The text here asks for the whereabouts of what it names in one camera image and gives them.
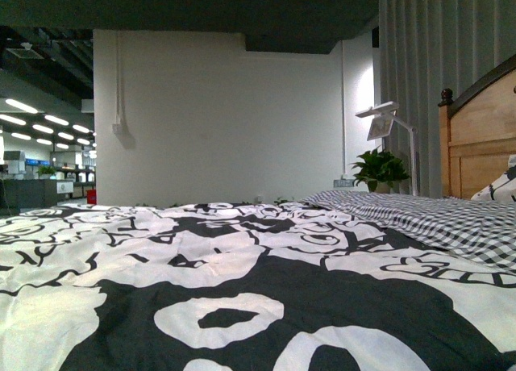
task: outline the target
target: lamp arm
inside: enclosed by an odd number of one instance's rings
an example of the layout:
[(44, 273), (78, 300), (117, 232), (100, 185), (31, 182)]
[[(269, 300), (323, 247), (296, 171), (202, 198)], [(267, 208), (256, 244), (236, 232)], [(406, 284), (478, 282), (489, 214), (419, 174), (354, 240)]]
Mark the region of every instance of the lamp arm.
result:
[(392, 113), (384, 113), (384, 116), (389, 117), (393, 121), (396, 121), (401, 126), (403, 126), (407, 131), (409, 131), (409, 140), (410, 140), (410, 175), (411, 175), (411, 183), (412, 183), (412, 194), (414, 196), (418, 196), (418, 170), (416, 168), (416, 139), (415, 134), (417, 132), (416, 127), (409, 125), (402, 119), (399, 119)]
[(407, 131), (412, 131), (413, 133), (415, 133), (416, 131), (418, 131), (416, 129), (416, 127), (406, 123), (405, 121), (403, 121), (402, 119), (400, 119), (399, 117), (393, 115), (392, 113), (384, 113), (383, 114), (385, 117), (389, 117), (390, 119), (392, 119), (393, 121), (396, 121), (397, 123), (399, 123), (400, 125), (402, 125)]

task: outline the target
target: potted plant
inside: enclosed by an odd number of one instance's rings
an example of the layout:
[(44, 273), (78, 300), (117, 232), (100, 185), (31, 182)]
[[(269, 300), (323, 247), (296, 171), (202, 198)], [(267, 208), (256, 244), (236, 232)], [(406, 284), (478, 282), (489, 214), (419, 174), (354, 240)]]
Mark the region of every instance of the potted plant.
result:
[(40, 179), (49, 179), (51, 175), (56, 174), (56, 169), (51, 165), (41, 165), (38, 168), (38, 176)]
[(403, 167), (403, 161), (389, 151), (378, 152), (377, 148), (358, 157), (364, 161), (353, 164), (352, 169), (360, 168), (360, 171), (353, 175), (353, 183), (358, 185), (364, 182), (368, 185), (369, 192), (387, 194), (395, 181), (403, 181), (410, 177)]

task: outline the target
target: white desk lamp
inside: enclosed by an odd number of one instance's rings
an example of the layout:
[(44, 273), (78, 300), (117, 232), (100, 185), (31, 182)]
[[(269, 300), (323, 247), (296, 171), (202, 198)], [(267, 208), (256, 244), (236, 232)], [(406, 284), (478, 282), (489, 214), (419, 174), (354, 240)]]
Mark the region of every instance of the white desk lamp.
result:
[(402, 125), (407, 131), (409, 131), (410, 137), (410, 173), (411, 173), (411, 182), (412, 182), (412, 194), (414, 196), (418, 196), (418, 170), (416, 168), (416, 140), (415, 133), (416, 128), (412, 125), (409, 125), (405, 121), (396, 117), (396, 110), (400, 107), (397, 102), (386, 102), (381, 105), (376, 105), (370, 107), (367, 110), (359, 111), (355, 114), (356, 117), (369, 117), (370, 115), (375, 115), (376, 117), (372, 119), (371, 128), (369, 129), (368, 141), (374, 139), (380, 139), (381, 137), (386, 137), (390, 134), (390, 131), (393, 127), (393, 122), (396, 121), (400, 125)]

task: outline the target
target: pillow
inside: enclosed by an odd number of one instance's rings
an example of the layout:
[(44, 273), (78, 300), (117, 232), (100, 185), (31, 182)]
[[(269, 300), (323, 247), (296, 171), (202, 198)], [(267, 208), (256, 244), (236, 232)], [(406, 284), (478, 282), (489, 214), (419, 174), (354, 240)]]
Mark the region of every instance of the pillow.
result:
[(509, 157), (509, 169), (482, 191), (474, 194), (471, 200), (516, 202), (516, 155)]

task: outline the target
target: ceiling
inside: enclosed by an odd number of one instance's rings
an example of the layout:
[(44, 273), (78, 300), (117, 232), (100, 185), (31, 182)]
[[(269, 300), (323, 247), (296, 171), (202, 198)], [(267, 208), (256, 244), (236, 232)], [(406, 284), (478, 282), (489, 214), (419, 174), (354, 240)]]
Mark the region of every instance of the ceiling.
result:
[(241, 33), (248, 51), (327, 54), (377, 15), (378, 0), (0, 0), (0, 114), (16, 111), (2, 103), (13, 98), (39, 111), (30, 123), (48, 126), (51, 113), (93, 130), (81, 106), (93, 98), (96, 28)]

